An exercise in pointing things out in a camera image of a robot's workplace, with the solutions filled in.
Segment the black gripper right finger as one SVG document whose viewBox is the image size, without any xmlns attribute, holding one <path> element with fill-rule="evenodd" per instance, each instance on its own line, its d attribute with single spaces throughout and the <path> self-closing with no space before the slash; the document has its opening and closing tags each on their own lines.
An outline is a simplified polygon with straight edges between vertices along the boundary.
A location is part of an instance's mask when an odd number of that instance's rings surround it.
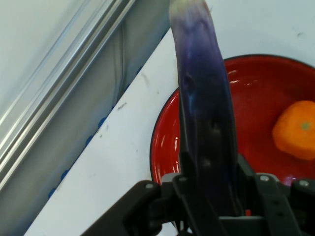
<svg viewBox="0 0 315 236">
<path fill-rule="evenodd" d="M 270 173 L 256 173 L 238 156 L 238 195 L 253 224 L 251 234 L 313 236 L 315 234 L 315 181 L 300 178 L 290 186 Z"/>
</svg>

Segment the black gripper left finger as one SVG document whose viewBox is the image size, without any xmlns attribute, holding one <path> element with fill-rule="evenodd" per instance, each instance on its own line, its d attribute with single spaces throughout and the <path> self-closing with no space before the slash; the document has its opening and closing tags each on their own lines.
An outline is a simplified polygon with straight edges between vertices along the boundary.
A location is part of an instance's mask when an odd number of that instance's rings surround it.
<svg viewBox="0 0 315 236">
<path fill-rule="evenodd" d="M 181 173 L 171 181 L 157 184 L 142 180 L 84 232 L 85 236 L 156 236 L 165 223 L 173 222 L 179 236 L 194 236 L 185 187 L 192 164 L 189 153 L 179 154 Z"/>
</svg>

